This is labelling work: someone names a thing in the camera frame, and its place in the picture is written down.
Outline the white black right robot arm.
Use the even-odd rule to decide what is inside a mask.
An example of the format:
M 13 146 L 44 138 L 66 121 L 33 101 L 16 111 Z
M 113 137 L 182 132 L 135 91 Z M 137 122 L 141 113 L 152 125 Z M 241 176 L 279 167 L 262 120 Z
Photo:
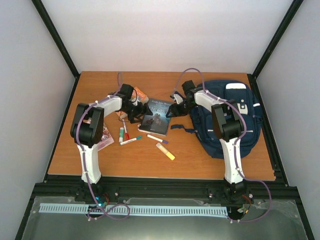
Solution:
M 205 151 L 217 158 L 218 151 L 214 149 L 215 144 L 208 134 L 209 129 L 206 127 L 206 117 L 203 114 L 204 110 L 209 112 L 210 129 L 218 141 L 216 146 L 224 159 L 224 195 L 230 202 L 234 202 L 246 192 L 241 162 L 241 138 L 246 134 L 247 126 L 238 104 L 234 99 L 226 100 L 213 94 L 204 84 L 196 87 L 192 80 L 185 81 L 182 89 L 184 94 L 177 90 L 171 94 L 174 103 L 169 107 L 166 117 L 188 115 L 193 127 L 186 128 L 182 124 L 175 124 L 171 128 L 196 134 Z

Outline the orange green paperback book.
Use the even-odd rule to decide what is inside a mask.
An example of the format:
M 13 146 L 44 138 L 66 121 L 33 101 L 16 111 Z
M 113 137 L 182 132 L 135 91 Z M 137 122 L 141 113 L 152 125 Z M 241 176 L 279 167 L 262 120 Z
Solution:
M 130 98 L 131 102 L 134 102 L 134 103 L 141 102 L 142 104 L 145 104 L 149 101 L 148 96 L 145 93 L 143 93 L 137 86 L 135 86 L 133 89 L 134 90 L 133 90 L 131 98 Z M 116 114 L 121 119 L 124 119 L 125 117 L 127 117 L 127 114 L 123 111 L 116 112 Z

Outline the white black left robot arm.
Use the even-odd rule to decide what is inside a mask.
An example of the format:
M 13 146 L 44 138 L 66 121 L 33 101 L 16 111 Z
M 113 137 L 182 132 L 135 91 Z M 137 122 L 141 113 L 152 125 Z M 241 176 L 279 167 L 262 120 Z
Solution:
M 153 113 L 147 103 L 132 100 L 134 87 L 122 84 L 117 91 L 94 103 L 79 103 L 75 109 L 70 128 L 70 136 L 77 144 L 81 157 L 81 179 L 91 184 L 86 195 L 92 201 L 103 198 L 104 188 L 96 183 L 102 174 L 99 168 L 98 143 L 103 136 L 104 118 L 113 112 L 127 114 L 131 124 L 142 122 L 143 116 Z

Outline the dark blue Wuthering Heights book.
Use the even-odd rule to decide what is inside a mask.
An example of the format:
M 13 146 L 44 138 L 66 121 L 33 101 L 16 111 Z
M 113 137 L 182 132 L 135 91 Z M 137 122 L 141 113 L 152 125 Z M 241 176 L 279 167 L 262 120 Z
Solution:
M 169 107 L 173 104 L 169 101 L 150 98 L 148 107 L 152 115 L 145 115 L 142 123 L 138 125 L 140 132 L 166 136 L 171 119 L 166 117 Z

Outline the navy blue student backpack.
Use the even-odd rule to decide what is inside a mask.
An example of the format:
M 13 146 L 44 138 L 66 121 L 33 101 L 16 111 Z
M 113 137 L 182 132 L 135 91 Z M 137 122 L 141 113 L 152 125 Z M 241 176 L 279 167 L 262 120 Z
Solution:
M 186 132 L 196 134 L 200 144 L 212 158 L 223 159 L 221 140 L 235 139 L 240 156 L 246 157 L 257 144 L 262 125 L 262 108 L 244 83 L 237 80 L 208 80 L 194 85 L 182 84 L 184 95 L 174 92 L 166 117 L 190 116 L 193 127 Z

